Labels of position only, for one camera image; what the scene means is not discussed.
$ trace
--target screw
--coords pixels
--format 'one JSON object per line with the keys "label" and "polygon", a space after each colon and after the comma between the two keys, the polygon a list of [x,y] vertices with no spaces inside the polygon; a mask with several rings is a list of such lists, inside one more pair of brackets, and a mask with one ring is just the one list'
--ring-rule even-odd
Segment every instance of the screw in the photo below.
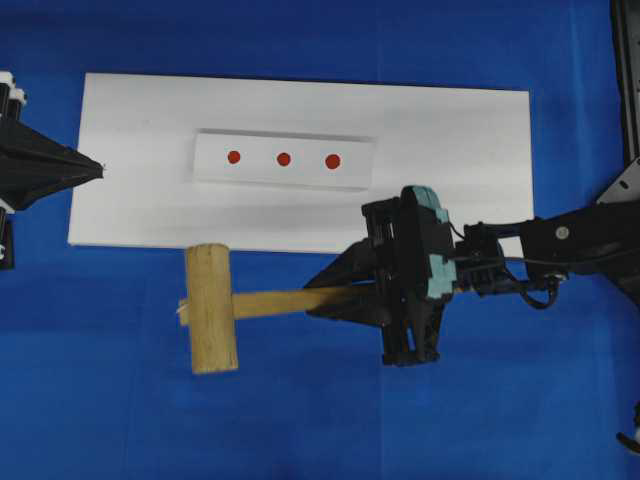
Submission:
{"label": "screw", "polygon": [[558,240],[566,240],[567,238],[569,238],[569,229],[565,226],[562,227],[558,227],[556,229],[556,238]]}

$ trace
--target mallet handle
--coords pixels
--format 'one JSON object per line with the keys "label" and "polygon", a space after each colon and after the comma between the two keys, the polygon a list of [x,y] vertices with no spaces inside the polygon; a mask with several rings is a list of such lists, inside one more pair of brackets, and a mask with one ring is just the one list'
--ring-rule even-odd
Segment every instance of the mallet handle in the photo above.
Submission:
{"label": "mallet handle", "polygon": [[[236,293],[232,298],[233,317],[241,318],[267,317],[283,313],[313,310],[322,305],[340,303],[350,297],[371,295],[375,293],[373,285],[308,288],[305,290],[288,290],[274,292]],[[189,308],[187,300],[180,300],[180,324],[189,324]]]}

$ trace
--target white board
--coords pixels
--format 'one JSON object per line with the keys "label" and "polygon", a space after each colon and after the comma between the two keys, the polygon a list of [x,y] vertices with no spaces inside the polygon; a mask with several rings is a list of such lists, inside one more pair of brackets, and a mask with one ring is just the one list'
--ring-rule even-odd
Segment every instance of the white board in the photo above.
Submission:
{"label": "white board", "polygon": [[[197,181],[196,137],[211,131],[372,139],[371,185]],[[78,148],[106,170],[74,190],[72,244],[339,252],[366,235],[362,204],[410,184],[460,228],[533,214],[527,92],[88,74]]]}

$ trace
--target black cable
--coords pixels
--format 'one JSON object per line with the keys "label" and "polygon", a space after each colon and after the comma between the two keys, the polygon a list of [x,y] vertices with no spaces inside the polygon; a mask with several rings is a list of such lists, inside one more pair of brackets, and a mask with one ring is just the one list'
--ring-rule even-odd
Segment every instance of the black cable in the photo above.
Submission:
{"label": "black cable", "polygon": [[458,238],[460,238],[460,240],[466,240],[466,237],[462,235],[458,230],[456,230],[456,227],[453,226],[453,223],[448,222],[448,225],[451,231],[455,233],[458,236]]}
{"label": "black cable", "polygon": [[525,258],[525,257],[452,257],[452,258],[449,258],[449,260],[453,260],[454,262],[465,262],[465,261],[524,262],[524,263],[532,263],[536,265],[547,265],[551,267],[571,267],[571,266],[579,266],[579,265],[585,265],[590,263],[613,260],[614,258],[624,257],[625,255],[630,255],[632,253],[640,253],[640,248],[632,248],[630,250],[624,250],[622,252],[616,252],[609,255],[604,255],[602,257],[595,257],[589,260],[576,260],[573,262],[554,262],[552,260],[539,260],[535,258]]}
{"label": "black cable", "polygon": [[522,297],[522,299],[527,302],[527,304],[529,304],[530,306],[532,306],[533,308],[535,308],[536,310],[544,310],[546,308],[549,308],[551,305],[553,305],[554,303],[556,303],[556,300],[558,299],[558,284],[557,282],[554,282],[553,280],[549,280],[549,285],[547,287],[547,293],[549,295],[549,298],[546,302],[541,302],[539,300],[536,300],[535,298],[533,298],[531,295],[529,295],[529,293],[527,292],[526,288],[524,287],[524,285],[522,285],[522,283],[520,283],[520,280],[518,280],[513,273],[511,273],[509,271],[509,269],[507,267],[504,267],[502,269],[502,271],[505,273],[505,275],[507,277],[509,277],[509,280],[511,280],[513,282],[513,285],[515,286],[516,290],[518,291],[518,293],[520,294],[520,296]]}

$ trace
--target blue table surface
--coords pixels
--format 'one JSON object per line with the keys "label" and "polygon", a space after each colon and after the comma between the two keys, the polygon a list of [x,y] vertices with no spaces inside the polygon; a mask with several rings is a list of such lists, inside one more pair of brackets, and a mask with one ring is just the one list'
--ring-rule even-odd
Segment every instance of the blue table surface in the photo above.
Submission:
{"label": "blue table surface", "polygon": [[[215,75],[528,90],[541,216],[623,167],[607,0],[1,7],[23,121],[71,146],[86,72]],[[295,314],[239,322],[240,370],[194,377],[182,252],[70,247],[70,202],[15,216],[17,269],[0,275],[2,478],[640,474],[614,438],[640,399],[639,315],[603,278],[573,278],[544,312],[457,297],[436,365],[382,368],[376,330]],[[234,252],[234,288],[296,288],[330,260]]]}

